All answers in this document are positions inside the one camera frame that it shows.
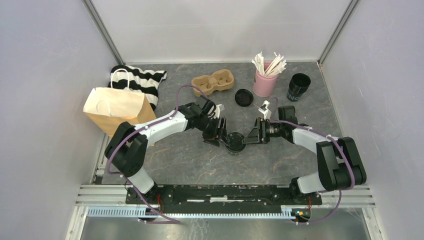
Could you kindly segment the black paper coffee cup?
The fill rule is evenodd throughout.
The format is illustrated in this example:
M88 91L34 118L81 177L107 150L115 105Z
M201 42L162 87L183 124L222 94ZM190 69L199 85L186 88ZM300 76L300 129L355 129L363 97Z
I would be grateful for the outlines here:
M231 155L236 155L243 151L246 144L243 143L244 135L239 132L231 132L227 135L227 145L225 148Z

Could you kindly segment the brown cardboard cup carrier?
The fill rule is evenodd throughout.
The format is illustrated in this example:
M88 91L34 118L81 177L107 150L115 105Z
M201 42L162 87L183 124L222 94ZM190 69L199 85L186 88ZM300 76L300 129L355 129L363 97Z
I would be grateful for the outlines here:
M206 96L215 91L225 91L231 89L235 84L235 78L228 69L215 71L212 75L201 75L194 77L191 84L196 88L193 92L196 96L205 94Z

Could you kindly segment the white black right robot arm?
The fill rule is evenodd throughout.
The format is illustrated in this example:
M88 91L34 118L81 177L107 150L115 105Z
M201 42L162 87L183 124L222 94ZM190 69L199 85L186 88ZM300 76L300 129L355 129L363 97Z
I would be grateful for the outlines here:
M288 196L293 203L302 204L311 193L350 190L366 182L367 174L351 137L333 137L299 124L293 105L278 107L277 111L275 121L258 117L242 143L266 144L272 138L283 138L316 155L317 172L293 178L289 185Z

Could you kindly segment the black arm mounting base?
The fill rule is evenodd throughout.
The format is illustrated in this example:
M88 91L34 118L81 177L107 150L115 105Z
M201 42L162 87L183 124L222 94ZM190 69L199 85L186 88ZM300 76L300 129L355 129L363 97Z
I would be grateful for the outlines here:
M320 206L317 193L299 193L288 185L155 185L142 195L165 214L271 214L282 206Z

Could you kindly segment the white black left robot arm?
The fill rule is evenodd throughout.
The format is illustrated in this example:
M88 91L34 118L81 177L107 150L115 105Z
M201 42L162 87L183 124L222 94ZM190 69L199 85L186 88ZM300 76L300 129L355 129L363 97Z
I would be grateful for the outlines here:
M223 104L201 96L196 102L177 106L155 120L135 125L128 121L121 123L104 152L107 173L113 174L110 167L114 166L117 169L114 174L121 175L137 189L140 200L153 203L157 190L144 168L147 149L159 140L191 129L201 131L205 143L227 145L226 118L220 116L224 109Z

